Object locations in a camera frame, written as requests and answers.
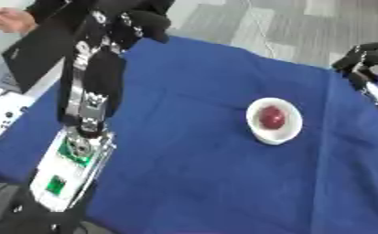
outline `blue tablecloth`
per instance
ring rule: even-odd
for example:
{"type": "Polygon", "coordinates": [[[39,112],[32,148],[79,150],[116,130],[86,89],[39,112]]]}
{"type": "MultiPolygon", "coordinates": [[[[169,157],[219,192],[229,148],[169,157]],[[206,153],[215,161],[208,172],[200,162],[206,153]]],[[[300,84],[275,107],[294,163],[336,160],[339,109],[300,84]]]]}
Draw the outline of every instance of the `blue tablecloth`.
{"type": "MultiPolygon", "coordinates": [[[[324,69],[173,37],[128,55],[118,150],[88,216],[124,234],[378,233],[378,110],[324,69]],[[245,112],[293,102],[302,133],[258,143],[245,112]]],[[[59,130],[56,88],[0,138],[24,181],[59,130]]]]}

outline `red apple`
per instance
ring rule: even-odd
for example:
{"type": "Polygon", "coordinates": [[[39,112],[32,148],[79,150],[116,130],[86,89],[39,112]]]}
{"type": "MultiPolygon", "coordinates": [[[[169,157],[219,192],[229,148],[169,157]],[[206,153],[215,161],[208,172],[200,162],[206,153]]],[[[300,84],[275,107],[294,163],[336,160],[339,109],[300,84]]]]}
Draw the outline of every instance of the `red apple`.
{"type": "Polygon", "coordinates": [[[259,112],[259,120],[264,128],[277,130],[286,123],[286,116],[276,106],[268,106],[259,112]]]}

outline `robotic hand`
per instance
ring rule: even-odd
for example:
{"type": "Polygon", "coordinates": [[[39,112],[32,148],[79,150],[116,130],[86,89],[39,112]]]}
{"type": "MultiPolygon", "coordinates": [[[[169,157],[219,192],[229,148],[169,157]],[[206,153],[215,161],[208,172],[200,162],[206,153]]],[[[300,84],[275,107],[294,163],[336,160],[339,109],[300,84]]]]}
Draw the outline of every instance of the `robotic hand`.
{"type": "Polygon", "coordinates": [[[97,0],[76,30],[60,80],[63,128],[5,210],[0,234],[71,234],[78,227],[116,148],[106,120],[121,103],[124,53],[143,37],[168,40],[165,15],[140,7],[150,1],[97,0]]]}
{"type": "Polygon", "coordinates": [[[354,47],[332,67],[378,106],[378,43],[354,47]]]}

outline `gray carpet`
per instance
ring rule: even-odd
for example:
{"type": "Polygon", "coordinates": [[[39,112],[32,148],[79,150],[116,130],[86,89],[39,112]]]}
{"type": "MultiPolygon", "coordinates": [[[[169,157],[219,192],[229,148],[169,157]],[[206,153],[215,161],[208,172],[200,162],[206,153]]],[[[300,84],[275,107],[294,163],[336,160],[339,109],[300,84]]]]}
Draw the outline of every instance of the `gray carpet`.
{"type": "MultiPolygon", "coordinates": [[[[272,58],[265,35],[275,59],[324,68],[352,46],[378,41],[378,0],[250,2],[251,7],[247,0],[177,0],[169,32],[272,58]]],[[[0,209],[13,191],[0,193],[0,209]]],[[[87,226],[92,234],[110,233],[87,226]]]]}

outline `white bowl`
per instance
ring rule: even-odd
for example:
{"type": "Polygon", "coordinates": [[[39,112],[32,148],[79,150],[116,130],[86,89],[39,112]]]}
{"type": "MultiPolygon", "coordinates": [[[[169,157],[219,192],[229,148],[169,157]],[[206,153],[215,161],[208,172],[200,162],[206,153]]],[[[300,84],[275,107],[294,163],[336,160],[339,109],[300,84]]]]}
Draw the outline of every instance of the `white bowl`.
{"type": "Polygon", "coordinates": [[[265,144],[279,145],[294,139],[302,129],[302,116],[298,109],[288,101],[277,98],[264,98],[253,102],[247,110],[247,122],[255,137],[265,144]],[[264,128],[258,114],[263,108],[276,106],[286,116],[285,124],[277,130],[264,128]]]}

